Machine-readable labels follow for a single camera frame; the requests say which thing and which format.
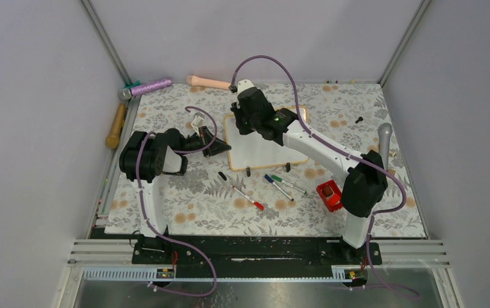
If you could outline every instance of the marker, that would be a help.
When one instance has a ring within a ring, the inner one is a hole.
[[[247,196],[243,192],[241,192],[239,189],[235,188],[235,186],[232,186],[232,189],[234,191],[237,191],[241,196],[243,196],[245,199],[249,200],[252,204],[256,205],[260,210],[264,210],[264,206],[260,202],[256,202],[255,200],[252,200],[251,197]]]
[[[281,183],[285,184],[285,185],[286,185],[286,186],[288,186],[288,187],[292,187],[292,188],[294,188],[295,190],[297,190],[297,191],[301,192],[302,194],[307,194],[307,191],[304,191],[303,189],[301,189],[301,188],[299,188],[299,187],[297,187],[297,186],[294,186],[294,185],[290,184],[290,183],[289,183],[289,182],[287,182],[287,181],[284,181],[284,180],[283,180],[283,179],[281,179],[279,176],[271,175],[271,177],[272,177],[274,180],[276,180],[277,182],[281,182]]]
[[[222,173],[222,171],[219,171],[219,176],[223,179],[223,180],[227,180],[226,178],[226,175],[224,175],[224,173]]]
[[[279,189],[279,191],[283,193],[288,199],[294,201],[294,199],[291,196],[289,196],[289,194],[287,194],[287,192],[284,191],[279,185],[277,185],[277,183],[275,183],[273,179],[269,177],[269,175],[264,175],[264,178],[266,178],[268,182],[272,183],[275,187],[277,187],[277,189]]]

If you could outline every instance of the glass panel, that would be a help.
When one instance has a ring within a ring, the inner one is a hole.
[[[383,272],[383,278],[419,291],[422,299],[415,302],[400,298],[385,288],[348,291],[342,289],[342,284],[322,282],[224,282],[218,283],[208,297],[191,298],[154,293],[145,282],[84,280],[76,307],[442,307],[434,277],[427,269],[390,269]],[[368,285],[377,283],[370,275]],[[199,293],[210,286],[203,282],[172,282],[168,287]]]

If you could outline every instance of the metal rod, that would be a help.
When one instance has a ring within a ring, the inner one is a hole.
[[[90,2],[90,0],[80,0],[79,2],[82,4],[83,8],[85,9],[85,13],[90,19],[92,23],[92,27],[94,27],[94,30],[96,31],[99,39],[101,40],[101,43],[105,47],[105,50],[109,55],[109,58],[111,58],[111,61],[115,65],[115,68],[117,69],[119,75],[121,75],[123,82],[126,85],[132,85],[130,75],[128,74],[123,64],[121,57],[119,57],[119,54],[117,53],[117,50],[113,45],[113,42],[111,42],[111,39],[107,34],[107,31],[105,31],[105,28],[103,27],[103,24],[101,23],[101,20],[99,19],[96,13],[96,9],[94,9],[94,6]]]
[[[400,58],[403,50],[406,48],[407,44],[409,43],[411,36],[413,36],[413,33],[417,29],[419,22],[423,18],[431,2],[432,0],[422,0],[421,4],[419,4],[419,8],[417,8],[417,10],[415,11],[415,15],[413,15],[411,22],[409,22],[409,25],[407,26],[407,29],[405,30],[405,33],[403,34],[400,40],[400,43],[398,43],[398,47],[396,47],[396,50],[394,51],[393,56],[391,57],[391,60],[387,64],[387,67],[385,68],[385,71],[381,75],[381,78],[377,81],[377,83],[381,85],[381,88],[385,86],[385,83],[387,83],[387,80],[389,79],[389,76],[391,75],[394,66],[398,62],[398,59]]]

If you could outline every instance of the floral tablecloth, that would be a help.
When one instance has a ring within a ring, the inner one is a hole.
[[[292,87],[284,84],[257,85],[264,91],[274,107],[294,104]],[[378,148],[377,128],[390,122],[389,113],[379,85],[298,85],[300,103],[308,108],[310,124],[337,142],[367,152]],[[227,90],[206,89],[176,84],[141,97],[133,130],[163,132],[175,127],[184,135],[191,135],[193,113],[184,107],[194,105],[210,112],[224,138],[223,118],[231,114],[230,104],[235,94]],[[213,132],[212,125],[206,123]],[[379,215],[375,220],[373,235],[378,237],[425,237],[421,218],[405,170],[403,156],[396,137],[391,139],[390,172],[404,184],[408,201],[398,212]],[[172,234],[201,235],[298,235],[337,236],[345,227],[344,209],[329,212],[318,196],[317,185],[330,179],[331,174],[318,163],[293,165],[289,173],[284,166],[253,170],[250,177],[245,172],[234,172],[228,166],[228,154],[205,158],[201,153],[187,155],[189,165],[184,176],[168,176],[167,185],[161,189],[163,211]],[[228,181],[221,180],[222,171]],[[301,195],[286,189],[295,201],[289,201],[264,179],[264,174],[275,174],[308,191]],[[336,179],[342,187],[341,179]],[[232,185],[251,195],[265,205],[258,210],[232,190]],[[389,187],[375,209],[388,209],[400,204],[401,194],[389,181]],[[115,197],[105,232],[130,234],[139,229],[140,212],[131,182],[120,174]]]

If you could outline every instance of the red container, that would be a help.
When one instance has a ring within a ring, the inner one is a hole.
[[[325,194],[323,194],[323,189],[325,187],[329,187],[332,190],[333,194],[331,196],[326,197]],[[334,180],[330,180],[317,186],[317,193],[319,193],[319,196],[330,212],[339,210],[343,207],[343,203],[341,203],[341,191],[335,184]]]

